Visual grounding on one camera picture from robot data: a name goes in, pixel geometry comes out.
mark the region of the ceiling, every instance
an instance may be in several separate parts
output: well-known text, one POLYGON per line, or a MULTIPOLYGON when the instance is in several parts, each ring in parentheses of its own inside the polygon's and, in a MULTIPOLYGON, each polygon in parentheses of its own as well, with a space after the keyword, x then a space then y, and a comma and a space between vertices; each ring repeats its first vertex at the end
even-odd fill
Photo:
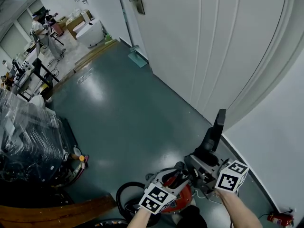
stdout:
POLYGON ((0 0, 0 40, 14 21, 35 0, 0 0))

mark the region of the red fire extinguisher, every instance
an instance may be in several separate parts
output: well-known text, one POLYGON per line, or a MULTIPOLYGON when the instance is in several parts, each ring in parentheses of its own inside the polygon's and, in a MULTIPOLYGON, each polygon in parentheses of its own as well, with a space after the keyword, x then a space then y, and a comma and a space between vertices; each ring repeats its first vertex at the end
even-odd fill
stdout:
POLYGON ((287 227, 293 225, 294 217, 290 214, 272 213, 268 215, 267 220, 282 227, 287 227))

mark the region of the plastic wrap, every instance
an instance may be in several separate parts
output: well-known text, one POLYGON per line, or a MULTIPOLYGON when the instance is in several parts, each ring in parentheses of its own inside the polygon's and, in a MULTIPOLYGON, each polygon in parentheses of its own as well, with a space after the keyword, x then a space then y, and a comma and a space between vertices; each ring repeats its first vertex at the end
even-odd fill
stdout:
POLYGON ((56 115, 0 91, 0 178, 49 182, 66 157, 56 115))

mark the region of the baseboard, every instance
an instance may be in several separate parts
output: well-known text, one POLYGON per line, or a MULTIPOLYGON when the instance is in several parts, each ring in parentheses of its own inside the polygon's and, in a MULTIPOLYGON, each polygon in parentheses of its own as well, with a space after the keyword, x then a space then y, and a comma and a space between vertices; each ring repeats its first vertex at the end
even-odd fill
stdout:
POLYGON ((268 202, 272 206, 275 212, 279 212, 278 206, 273 201, 273 198, 271 197, 270 193, 267 191, 267 189, 264 187, 262 181, 257 177, 256 173, 253 171, 251 166, 245 161, 245 159, 242 157, 240 152, 237 151, 235 146, 229 141, 229 139, 222 134, 221 141, 224 142, 224 144, 229 148, 229 150, 235 155, 238 161, 246 164, 249 167, 249 175, 252 177, 253 181, 257 184, 257 186, 261 189, 264 196, 267 198, 268 202))
MULTIPOLYGON (((120 39, 120 41, 121 41, 123 44, 125 44, 128 48, 131 48, 131 45, 129 45, 128 42, 126 42, 125 40, 121 39, 120 37, 119 37, 119 39, 120 39)), ((138 55, 139 55, 143 60, 145 60, 145 62, 146 62, 147 64, 149 64, 149 60, 146 59, 144 55, 142 55, 139 51, 137 51, 137 53, 138 53, 138 55)))

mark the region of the green floor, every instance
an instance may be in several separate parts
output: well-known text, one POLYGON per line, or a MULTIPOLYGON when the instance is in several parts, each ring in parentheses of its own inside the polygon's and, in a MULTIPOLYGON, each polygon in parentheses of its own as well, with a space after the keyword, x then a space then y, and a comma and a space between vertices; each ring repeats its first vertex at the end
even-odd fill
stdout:
MULTIPOLYGON (((68 119, 79 148, 90 156, 89 168, 67 188, 75 202, 92 199, 129 181, 145 182, 147 173, 173 167, 201 143, 209 123, 174 91, 128 58, 118 43, 72 76, 54 94, 50 106, 68 119)), ((220 143, 218 152, 235 159, 220 143)), ((271 206, 247 177, 240 198, 260 216, 271 206)), ((196 198, 209 228, 225 228, 223 205, 196 198)), ((113 210, 101 218, 118 218, 113 210)), ((264 227, 271 226, 263 217, 264 227)), ((163 221, 157 227, 168 226, 163 221)))

